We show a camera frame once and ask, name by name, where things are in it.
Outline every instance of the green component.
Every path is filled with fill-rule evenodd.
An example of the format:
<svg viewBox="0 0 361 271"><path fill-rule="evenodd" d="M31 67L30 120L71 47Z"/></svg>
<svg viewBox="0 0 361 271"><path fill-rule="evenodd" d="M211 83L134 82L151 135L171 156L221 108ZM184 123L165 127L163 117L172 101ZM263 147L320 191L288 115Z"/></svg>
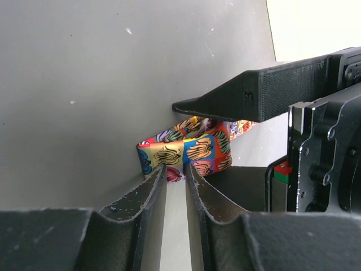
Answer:
<svg viewBox="0 0 361 271"><path fill-rule="evenodd" d="M288 176L287 176L287 175L283 175L283 174L275 171L274 177L275 177L275 179L276 179L277 181L280 181L280 182L283 182L283 183L288 184Z"/></svg>

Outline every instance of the red component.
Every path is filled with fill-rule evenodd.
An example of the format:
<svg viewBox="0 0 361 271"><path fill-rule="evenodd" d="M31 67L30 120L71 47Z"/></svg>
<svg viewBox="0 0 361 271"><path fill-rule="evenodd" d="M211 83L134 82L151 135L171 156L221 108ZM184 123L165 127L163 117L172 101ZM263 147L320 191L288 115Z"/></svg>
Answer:
<svg viewBox="0 0 361 271"><path fill-rule="evenodd" d="M274 170L282 175L289 176L292 171L292 167L288 165L288 162L282 162L281 164L275 166Z"/></svg>

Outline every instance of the printed cloth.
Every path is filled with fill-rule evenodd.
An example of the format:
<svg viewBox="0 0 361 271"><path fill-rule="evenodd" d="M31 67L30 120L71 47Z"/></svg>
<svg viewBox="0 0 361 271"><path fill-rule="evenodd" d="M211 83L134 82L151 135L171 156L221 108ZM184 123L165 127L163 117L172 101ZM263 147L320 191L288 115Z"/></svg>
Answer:
<svg viewBox="0 0 361 271"><path fill-rule="evenodd" d="M137 145L143 174L147 178L159 164L166 164L167 181L185 179L185 166L192 163L203 175L219 172L232 164L230 140L256 123L234 123L191 117Z"/></svg>

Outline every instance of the dust speck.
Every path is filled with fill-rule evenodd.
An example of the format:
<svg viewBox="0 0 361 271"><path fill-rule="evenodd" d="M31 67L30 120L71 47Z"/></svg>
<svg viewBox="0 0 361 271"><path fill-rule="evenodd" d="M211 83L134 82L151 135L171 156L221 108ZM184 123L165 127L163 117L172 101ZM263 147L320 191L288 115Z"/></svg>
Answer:
<svg viewBox="0 0 361 271"><path fill-rule="evenodd" d="M125 28L125 30L126 30L129 34L133 35L133 32L132 32L129 28Z"/></svg>

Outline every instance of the gray wall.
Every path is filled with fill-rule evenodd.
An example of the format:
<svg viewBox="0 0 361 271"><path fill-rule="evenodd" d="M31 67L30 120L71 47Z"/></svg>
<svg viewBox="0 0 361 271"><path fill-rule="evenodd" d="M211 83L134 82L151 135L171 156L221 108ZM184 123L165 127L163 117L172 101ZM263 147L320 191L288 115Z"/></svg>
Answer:
<svg viewBox="0 0 361 271"><path fill-rule="evenodd" d="M0 0L0 208L110 203L173 102L273 63L265 0Z"/></svg>

